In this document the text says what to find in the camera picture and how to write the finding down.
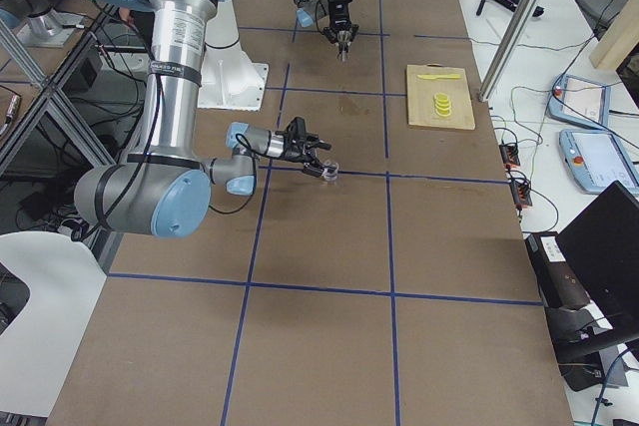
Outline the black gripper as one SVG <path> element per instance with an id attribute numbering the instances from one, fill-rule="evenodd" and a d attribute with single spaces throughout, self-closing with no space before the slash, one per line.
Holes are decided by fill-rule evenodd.
<path id="1" fill-rule="evenodd" d="M 322 34 L 330 43 L 337 45 L 339 59 L 348 58 L 349 45 L 358 31 L 358 25 L 353 24 L 349 16 L 348 7 L 351 2 L 352 0 L 327 0 L 329 22 L 322 29 Z"/>
<path id="2" fill-rule="evenodd" d="M 324 163 L 317 156 L 316 150 L 330 151 L 331 144 L 323 141 L 317 134 L 308 134 L 305 141 L 292 142 L 285 135 L 282 159 L 286 162 L 303 164 L 302 172 L 314 178 L 322 176 Z"/>

